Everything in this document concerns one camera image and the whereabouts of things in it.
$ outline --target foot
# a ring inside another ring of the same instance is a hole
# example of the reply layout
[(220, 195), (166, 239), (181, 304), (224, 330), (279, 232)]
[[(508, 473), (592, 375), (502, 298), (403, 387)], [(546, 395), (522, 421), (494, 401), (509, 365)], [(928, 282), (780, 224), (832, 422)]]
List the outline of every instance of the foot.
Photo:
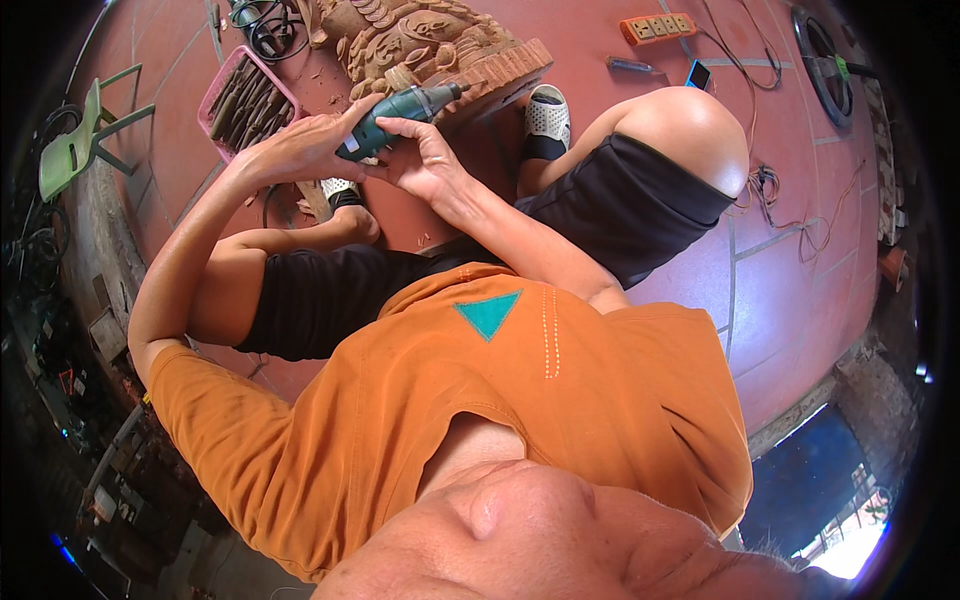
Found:
[(372, 244), (380, 237), (380, 224), (367, 210), (360, 187), (354, 181), (321, 180), (320, 187), (330, 203), (333, 218), (341, 227), (353, 231), (355, 244)]
[(520, 160), (555, 160), (570, 149), (570, 111), (566, 98), (553, 85), (538, 85), (530, 94), (523, 120), (523, 154)]
[(533, 196), (543, 188), (541, 176), (547, 165), (570, 148), (570, 111), (566, 98), (553, 85), (538, 85), (530, 94), (523, 119), (518, 198)]

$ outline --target teal triangle patch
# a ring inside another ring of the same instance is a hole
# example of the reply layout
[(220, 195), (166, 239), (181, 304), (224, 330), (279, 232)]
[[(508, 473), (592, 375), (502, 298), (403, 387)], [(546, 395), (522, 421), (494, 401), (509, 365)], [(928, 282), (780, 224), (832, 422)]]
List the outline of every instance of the teal triangle patch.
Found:
[(454, 302), (453, 307), (480, 334), (485, 342), (489, 342), (499, 331), (503, 322), (506, 321), (510, 311), (514, 309), (516, 299), (520, 297), (522, 291), (516, 290), (510, 294), (476, 302)]

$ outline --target chair leg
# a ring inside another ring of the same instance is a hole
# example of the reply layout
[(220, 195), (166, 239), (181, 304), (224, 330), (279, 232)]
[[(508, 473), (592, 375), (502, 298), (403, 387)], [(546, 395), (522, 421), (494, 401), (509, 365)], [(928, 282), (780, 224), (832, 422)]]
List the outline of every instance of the chair leg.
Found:
[(99, 130), (96, 133), (93, 140), (94, 143), (99, 143), (100, 139), (107, 137), (108, 135), (111, 135), (113, 133), (119, 132), (123, 128), (127, 127), (129, 124), (135, 123), (136, 121), (139, 121), (143, 117), (154, 114), (154, 110), (156, 110), (156, 105), (148, 105), (144, 108), (141, 108), (140, 110), (135, 110), (134, 112), (131, 112), (130, 114), (128, 114), (123, 118), (117, 119), (116, 121), (114, 121), (113, 123), (110, 123), (109, 125), (107, 125), (106, 127), (104, 127), (103, 129)]
[(91, 147), (91, 150), (93, 151), (94, 155), (99, 156), (100, 158), (108, 162), (114, 169), (116, 169), (120, 173), (123, 173), (127, 177), (133, 176), (133, 167), (128, 165), (123, 160), (120, 160), (116, 156), (112, 155), (106, 148), (104, 148), (100, 144), (94, 144)]
[(117, 120), (117, 118), (113, 116), (113, 113), (104, 107), (100, 107), (100, 118), (103, 119), (108, 125), (110, 123), (116, 123)]
[(129, 69), (124, 69), (123, 71), (120, 71), (119, 73), (117, 73), (117, 74), (114, 75), (113, 77), (101, 81), (101, 82), (100, 82), (100, 88), (103, 89), (104, 87), (107, 87), (108, 85), (115, 83), (117, 80), (123, 79), (123, 78), (127, 77), (127, 76), (130, 75), (133, 71), (139, 71), (142, 67), (143, 67), (143, 63), (142, 63), (142, 62), (138, 62), (137, 64), (135, 64), (134, 66), (130, 67)]

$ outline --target black shorts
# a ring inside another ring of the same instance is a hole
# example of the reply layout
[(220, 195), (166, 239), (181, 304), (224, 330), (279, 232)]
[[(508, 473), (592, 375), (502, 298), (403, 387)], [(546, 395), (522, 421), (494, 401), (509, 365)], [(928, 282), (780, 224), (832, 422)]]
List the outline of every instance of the black shorts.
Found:
[[(731, 203), (653, 148), (614, 133), (515, 206), (577, 245), (626, 289), (716, 227)], [(364, 245), (270, 256), (250, 334), (236, 348), (291, 361), (329, 358), (414, 281), (471, 261), (502, 263), (472, 240), (456, 246), (434, 258)]]

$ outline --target pink plastic basket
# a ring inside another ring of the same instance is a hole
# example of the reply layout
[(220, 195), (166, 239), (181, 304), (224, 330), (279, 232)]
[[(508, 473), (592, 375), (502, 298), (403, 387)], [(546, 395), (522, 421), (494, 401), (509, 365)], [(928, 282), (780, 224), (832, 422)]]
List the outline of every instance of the pink plastic basket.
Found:
[[(301, 118), (300, 113), (300, 101), (297, 100), (297, 97), (291, 93), (287, 86), (282, 84), (279, 79), (276, 78), (274, 72), (270, 70), (266, 64), (263, 63), (263, 60), (256, 57), (253, 51), (245, 45), (237, 46), (237, 49), (230, 53), (230, 56), (227, 57), (227, 60), (224, 61), (224, 65), (220, 67), (220, 71), (217, 73), (217, 76), (213, 78), (213, 82), (210, 84), (210, 87), (206, 90), (204, 98), (200, 102), (200, 108), (197, 110), (197, 123), (200, 124), (200, 129), (204, 130), (204, 133), (210, 135), (210, 129), (213, 127), (213, 115), (208, 114), (210, 112), (210, 107), (213, 106), (213, 103), (217, 100), (217, 95), (220, 94), (220, 90), (224, 88), (224, 85), (227, 84), (227, 81), (230, 77), (230, 74), (233, 72), (233, 67), (237, 65), (237, 62), (240, 62), (240, 59), (244, 55), (250, 57), (250, 60), (253, 61), (253, 64), (257, 66), (261, 71), (267, 74), (267, 77), (270, 78), (270, 81), (276, 86), (280, 92), (287, 97), (287, 100), (290, 101), (290, 106), (294, 108), (293, 119), (290, 120), (291, 123)], [(220, 156), (223, 157), (225, 163), (229, 163), (233, 160), (233, 157), (236, 156), (236, 153), (228, 148), (227, 144), (217, 140), (210, 140), (210, 143), (216, 146), (217, 152), (220, 153)]]

